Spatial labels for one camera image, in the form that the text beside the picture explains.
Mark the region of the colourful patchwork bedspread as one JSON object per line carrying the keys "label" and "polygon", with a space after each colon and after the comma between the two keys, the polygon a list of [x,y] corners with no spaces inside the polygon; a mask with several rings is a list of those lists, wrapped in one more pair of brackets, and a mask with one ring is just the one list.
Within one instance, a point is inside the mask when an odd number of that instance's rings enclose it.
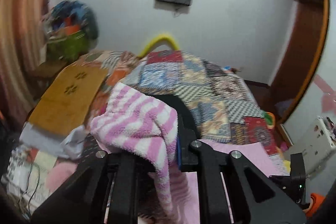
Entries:
{"label": "colourful patchwork bedspread", "polygon": [[105,111],[110,91],[119,81],[149,95],[174,95],[189,109],[201,138],[235,145],[260,143],[278,174],[289,173],[266,113],[231,69],[185,51],[168,50],[145,57],[127,51],[93,51],[76,64],[108,70],[92,102],[90,119]]}

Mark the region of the yellow wooden board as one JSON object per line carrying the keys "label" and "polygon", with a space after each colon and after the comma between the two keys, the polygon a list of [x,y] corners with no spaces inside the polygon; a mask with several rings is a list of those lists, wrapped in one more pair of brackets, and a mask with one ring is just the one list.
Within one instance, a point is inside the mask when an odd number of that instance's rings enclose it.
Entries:
{"label": "yellow wooden board", "polygon": [[60,136],[84,124],[89,107],[108,69],[70,65],[42,95],[29,122]]}

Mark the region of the yellow plush headboard item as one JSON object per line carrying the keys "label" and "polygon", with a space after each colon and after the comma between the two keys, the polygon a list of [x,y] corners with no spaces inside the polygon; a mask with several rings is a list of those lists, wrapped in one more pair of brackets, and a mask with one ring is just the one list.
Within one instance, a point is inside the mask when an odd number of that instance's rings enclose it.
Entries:
{"label": "yellow plush headboard item", "polygon": [[142,59],[147,56],[152,50],[157,47],[166,44],[171,50],[180,50],[180,47],[176,40],[170,34],[159,34],[155,38],[151,39],[150,42],[144,47],[144,49],[137,55],[138,58]]}

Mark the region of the pink white striped fleece pant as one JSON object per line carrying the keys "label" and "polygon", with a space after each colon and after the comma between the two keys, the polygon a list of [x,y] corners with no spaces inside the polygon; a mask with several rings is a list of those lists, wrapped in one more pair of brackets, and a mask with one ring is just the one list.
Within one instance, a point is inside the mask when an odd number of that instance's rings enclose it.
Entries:
{"label": "pink white striped fleece pant", "polygon": [[91,134],[109,152],[126,150],[154,167],[154,185],[159,203],[172,223],[190,223],[191,200],[185,174],[177,167],[178,114],[152,96],[117,83],[104,114],[90,123]]}

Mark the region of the brown wooden door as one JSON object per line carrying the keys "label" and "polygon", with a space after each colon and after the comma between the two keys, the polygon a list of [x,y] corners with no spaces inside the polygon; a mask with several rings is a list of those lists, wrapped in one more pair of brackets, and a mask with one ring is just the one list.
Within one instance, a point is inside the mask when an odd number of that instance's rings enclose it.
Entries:
{"label": "brown wooden door", "polygon": [[284,123],[294,112],[317,69],[329,23],[330,0],[295,0],[297,11],[280,67],[270,86],[277,105],[287,103]]}

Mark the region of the pile of clothes and bags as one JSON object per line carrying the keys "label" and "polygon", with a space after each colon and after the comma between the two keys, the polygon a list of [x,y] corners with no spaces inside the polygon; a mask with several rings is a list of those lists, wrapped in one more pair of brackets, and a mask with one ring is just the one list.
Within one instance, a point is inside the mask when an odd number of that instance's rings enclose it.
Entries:
{"label": "pile of clothes and bags", "polygon": [[95,46],[99,36],[93,10],[80,1],[62,1],[41,20],[47,61],[73,62]]}

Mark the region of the striped orange curtain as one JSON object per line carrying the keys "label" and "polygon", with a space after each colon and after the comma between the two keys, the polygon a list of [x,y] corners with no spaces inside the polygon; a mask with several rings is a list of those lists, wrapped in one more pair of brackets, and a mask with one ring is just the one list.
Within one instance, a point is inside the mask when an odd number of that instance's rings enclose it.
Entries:
{"label": "striped orange curtain", "polygon": [[35,105],[28,73],[39,65],[48,11],[49,0],[1,0],[1,103],[19,124]]}

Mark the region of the black folded garment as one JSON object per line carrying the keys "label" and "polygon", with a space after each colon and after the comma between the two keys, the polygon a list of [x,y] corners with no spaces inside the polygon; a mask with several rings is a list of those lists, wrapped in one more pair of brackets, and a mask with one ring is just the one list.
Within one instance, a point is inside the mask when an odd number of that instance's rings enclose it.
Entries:
{"label": "black folded garment", "polygon": [[178,113],[178,116],[181,116],[184,127],[193,130],[197,139],[201,138],[201,134],[196,126],[193,115],[178,96],[175,96],[173,94],[156,94],[156,95],[147,94],[147,95],[152,96],[162,102],[165,102],[165,104],[175,109]]}

